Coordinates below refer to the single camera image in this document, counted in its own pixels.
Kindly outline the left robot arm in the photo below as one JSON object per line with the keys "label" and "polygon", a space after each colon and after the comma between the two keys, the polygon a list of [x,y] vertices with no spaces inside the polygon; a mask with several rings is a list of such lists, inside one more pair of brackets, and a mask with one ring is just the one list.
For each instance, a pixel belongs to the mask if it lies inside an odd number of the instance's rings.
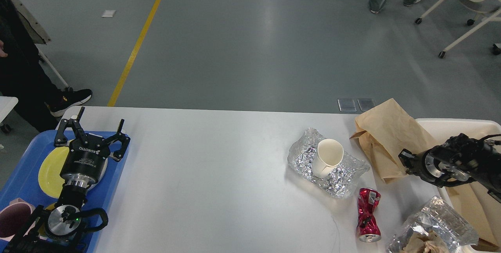
{"label": "left robot arm", "polygon": [[117,131],[85,131],[84,107],[37,135],[1,190],[2,253],[91,253],[108,225],[110,203],[131,138]]}

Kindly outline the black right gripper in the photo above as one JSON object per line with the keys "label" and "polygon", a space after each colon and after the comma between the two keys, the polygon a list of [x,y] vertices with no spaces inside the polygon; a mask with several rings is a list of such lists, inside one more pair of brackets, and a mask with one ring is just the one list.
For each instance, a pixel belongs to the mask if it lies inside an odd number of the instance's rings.
{"label": "black right gripper", "polygon": [[398,158],[406,168],[406,174],[417,175],[421,180],[428,183],[442,183],[443,171],[438,169],[436,163],[436,161],[440,163],[440,160],[437,160],[434,155],[434,152],[438,151],[438,149],[439,147],[433,147],[418,154],[413,154],[411,151],[403,149],[399,153]]}

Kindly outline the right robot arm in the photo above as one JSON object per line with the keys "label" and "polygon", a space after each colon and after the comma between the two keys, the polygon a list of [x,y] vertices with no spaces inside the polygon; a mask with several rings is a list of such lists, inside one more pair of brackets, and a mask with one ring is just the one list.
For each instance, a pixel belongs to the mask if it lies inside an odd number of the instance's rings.
{"label": "right robot arm", "polygon": [[476,181],[500,202],[501,155],[495,149],[500,141],[495,137],[500,134],[475,139],[461,133],[419,154],[403,149],[398,157],[409,175],[437,187],[451,188]]}

